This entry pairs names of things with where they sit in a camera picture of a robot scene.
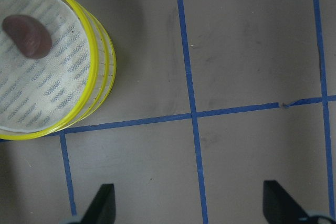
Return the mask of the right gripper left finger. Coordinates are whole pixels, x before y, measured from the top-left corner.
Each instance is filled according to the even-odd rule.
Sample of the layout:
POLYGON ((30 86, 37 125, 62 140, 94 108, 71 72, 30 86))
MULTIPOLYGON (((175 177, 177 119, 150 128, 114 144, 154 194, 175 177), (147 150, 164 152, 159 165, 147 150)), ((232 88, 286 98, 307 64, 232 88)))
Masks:
POLYGON ((114 184, 102 184, 94 199, 81 216, 73 216, 60 223, 115 223, 116 220, 116 197, 114 184))

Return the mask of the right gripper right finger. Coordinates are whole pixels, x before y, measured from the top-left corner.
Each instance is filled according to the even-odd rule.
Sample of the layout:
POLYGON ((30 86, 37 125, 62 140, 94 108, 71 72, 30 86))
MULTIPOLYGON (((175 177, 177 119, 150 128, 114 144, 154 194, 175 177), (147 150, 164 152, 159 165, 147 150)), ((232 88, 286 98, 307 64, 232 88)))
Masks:
POLYGON ((275 180, 263 182, 262 203, 269 224, 335 223, 329 216, 308 214, 275 180))

